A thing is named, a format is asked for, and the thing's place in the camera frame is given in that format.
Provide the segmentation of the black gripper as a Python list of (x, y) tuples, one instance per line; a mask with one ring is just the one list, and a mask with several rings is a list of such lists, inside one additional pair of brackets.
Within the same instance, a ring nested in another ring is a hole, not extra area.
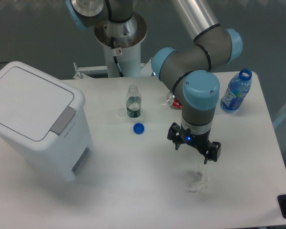
[(192, 134), (190, 131), (172, 123), (168, 130), (167, 139), (175, 144), (175, 150), (178, 150), (181, 144), (187, 144), (199, 150), (204, 156), (204, 164), (208, 161), (217, 162), (221, 154), (221, 143), (209, 141), (210, 129), (203, 134)]

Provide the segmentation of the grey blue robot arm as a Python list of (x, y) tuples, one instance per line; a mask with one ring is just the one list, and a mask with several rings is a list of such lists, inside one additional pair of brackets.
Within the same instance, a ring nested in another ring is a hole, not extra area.
[[(109, 77), (140, 75), (141, 56), (127, 50), (140, 46), (147, 26), (131, 0), (68, 0), (66, 5), (79, 28), (94, 27)], [(172, 124), (167, 137), (176, 147), (197, 149), (205, 161), (217, 161), (221, 144), (210, 142), (209, 134), (220, 83), (211, 70), (237, 58), (243, 41), (235, 30), (221, 27), (207, 1), (175, 0), (173, 6), (194, 45), (184, 52), (163, 48), (151, 61), (154, 74), (182, 104), (182, 122)]]

